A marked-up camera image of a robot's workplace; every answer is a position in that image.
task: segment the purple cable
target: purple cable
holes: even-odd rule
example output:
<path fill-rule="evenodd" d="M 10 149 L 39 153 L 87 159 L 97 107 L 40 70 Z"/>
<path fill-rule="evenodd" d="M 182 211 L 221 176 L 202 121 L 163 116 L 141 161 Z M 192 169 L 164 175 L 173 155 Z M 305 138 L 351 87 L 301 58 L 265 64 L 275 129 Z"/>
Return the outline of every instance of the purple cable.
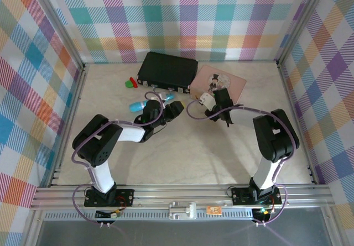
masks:
<path fill-rule="evenodd" d="M 89 164 L 85 163 L 85 162 L 82 162 L 82 161 L 77 161 L 75 160 L 75 156 L 76 154 L 79 152 L 79 150 L 88 142 L 90 141 L 93 137 L 95 137 L 98 133 L 100 133 L 101 131 L 103 131 L 106 127 L 108 127 L 109 125 L 113 124 L 113 123 L 117 123 L 117 124 L 127 124 L 127 125 L 131 125 L 131 126 L 145 126 L 145 125 L 150 125 L 154 122 L 156 122 L 162 115 L 162 112 L 163 112 L 163 109 L 164 109 L 164 102 L 162 101 L 162 99 L 160 98 L 160 96 L 155 93 L 155 92 L 152 92 L 152 91 L 148 91 L 145 93 L 144 97 L 148 100 L 149 98 L 147 97 L 147 94 L 154 94 L 156 95 L 158 98 L 159 98 L 159 101 L 160 101 L 160 113 L 159 115 L 156 117 L 156 119 L 148 122 L 148 123 L 141 123 L 141 124 L 138 124 L 138 123 L 133 123 L 133 122 L 127 122 L 127 121 L 109 121 L 107 123 L 105 123 L 104 125 L 102 125 L 98 130 L 96 130 L 94 133 L 92 133 L 89 137 L 87 137 L 84 141 L 81 142 L 81 144 L 79 144 L 79 146 L 77 146 L 77 148 L 74 150 L 72 156 L 71 156 L 71 161 L 75 164 L 79 164 L 79 165 L 83 165 L 85 166 L 85 168 L 87 169 L 88 171 L 88 174 L 90 175 L 90 178 L 91 178 L 91 181 L 92 183 L 91 184 L 82 184 L 80 186 L 78 186 L 75 191 L 72 193 L 72 204 L 74 205 L 75 207 L 75 210 L 78 212 L 78 214 L 85 220 L 89 221 L 89 222 L 92 222 L 94 224 L 98 224 L 96 221 L 94 220 L 91 220 L 87 217 L 85 217 L 85 215 L 83 213 L 81 213 L 81 211 L 79 210 L 79 207 L 77 206 L 77 204 L 75 203 L 75 193 L 78 191 L 79 188 L 81 187 L 84 187 L 84 186 L 87 186 L 87 187 L 92 187 L 96 181 L 95 181 L 95 177 L 93 176 L 93 173 L 92 173 L 92 170 L 89 166 Z"/>
<path fill-rule="evenodd" d="M 283 123 L 282 120 L 280 120 L 277 116 L 275 116 L 273 113 L 270 113 L 270 112 L 266 112 L 266 111 L 261 111 L 259 109 L 254 109 L 254 108 L 249 108 L 249 107 L 244 107 L 244 106 L 232 106 L 232 107 L 228 107 L 228 108 L 225 108 L 225 109 L 222 109 L 220 111 L 218 111 L 217 113 L 211 115 L 211 116 L 208 116 L 208 117 L 203 117 L 203 118 L 197 118 L 197 117 L 194 117 L 193 115 L 190 114 L 189 112 L 189 107 L 195 103 L 195 102 L 201 102 L 201 100 L 194 100 L 192 102 L 190 102 L 188 105 L 187 105 L 187 108 L 186 108 L 186 112 L 188 114 L 188 116 L 196 121 L 205 121 L 205 120 L 208 120 L 208 119 L 211 119 L 215 116 L 218 116 L 220 113 L 222 112 L 225 112 L 225 111 L 229 111 L 229 110 L 232 110 L 232 109 L 243 109 L 245 111 L 249 111 L 249 112 L 257 112 L 257 113 L 261 113 L 261 114 L 265 114 L 265 115 L 268 115 L 268 116 L 271 116 L 274 120 L 276 120 L 283 128 L 284 130 L 286 131 L 286 133 L 288 134 L 289 138 L 290 138 L 290 141 L 291 141 L 291 144 L 293 146 L 293 151 L 290 153 L 289 156 L 287 156 L 286 158 L 282 158 L 282 160 L 279 162 L 273 176 L 272 176 L 272 181 L 274 183 L 274 185 L 276 185 L 276 187 L 278 186 L 282 186 L 284 188 L 284 192 L 285 192 L 285 199 L 284 199 L 284 203 L 280 209 L 280 211 L 278 212 L 278 214 L 270 219 L 269 221 L 265 222 L 265 223 L 271 223 L 273 222 L 274 220 L 276 220 L 280 214 L 284 211 L 284 208 L 285 208 L 285 205 L 287 204 L 287 200 L 288 200 L 288 192 L 287 192 L 287 189 L 285 188 L 284 185 L 282 184 L 276 184 L 276 181 L 277 181 L 277 177 L 278 177 L 278 174 L 280 172 L 280 169 L 282 168 L 282 166 L 284 165 L 284 163 L 289 160 L 293 155 L 294 155 L 294 152 L 295 152 L 295 149 L 296 149 L 296 143 L 295 143 L 295 139 L 293 137 L 293 135 L 291 134 L 289 128 Z"/>

